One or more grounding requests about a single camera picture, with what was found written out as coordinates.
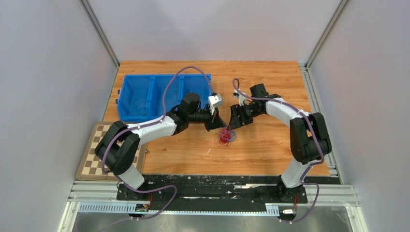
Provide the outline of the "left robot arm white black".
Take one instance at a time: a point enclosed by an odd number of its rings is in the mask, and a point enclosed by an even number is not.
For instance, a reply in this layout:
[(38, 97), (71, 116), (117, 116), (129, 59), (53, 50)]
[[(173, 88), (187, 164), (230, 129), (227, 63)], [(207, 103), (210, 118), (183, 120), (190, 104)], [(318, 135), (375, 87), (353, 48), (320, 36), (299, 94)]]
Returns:
[(140, 145), (162, 137), (173, 136), (187, 129), (190, 123), (203, 123), (207, 131), (224, 128), (225, 122), (219, 116), (218, 107), (223, 104), (220, 94), (208, 97), (208, 107), (200, 108), (198, 94), (187, 93), (179, 105), (163, 117), (138, 124), (114, 122), (95, 148), (95, 155), (102, 162), (102, 169), (124, 182), (129, 194), (136, 200), (147, 196), (145, 179), (133, 167), (136, 150)]

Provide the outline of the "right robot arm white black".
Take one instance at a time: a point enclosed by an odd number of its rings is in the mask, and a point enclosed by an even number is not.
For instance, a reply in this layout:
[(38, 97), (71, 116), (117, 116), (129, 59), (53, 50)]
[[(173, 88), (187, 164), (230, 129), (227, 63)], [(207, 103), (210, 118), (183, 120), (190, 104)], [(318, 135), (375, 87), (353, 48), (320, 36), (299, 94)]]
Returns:
[(284, 123), (290, 130), (290, 148), (293, 158), (285, 172), (280, 175), (276, 196), (288, 202), (300, 191), (309, 170), (324, 162), (325, 155), (332, 151), (330, 136), (324, 116), (309, 113), (286, 102), (278, 94), (269, 94), (264, 84), (250, 88), (248, 96), (239, 89), (238, 79), (233, 81), (238, 104), (232, 105), (229, 128), (238, 129), (253, 123), (260, 115), (269, 115)]

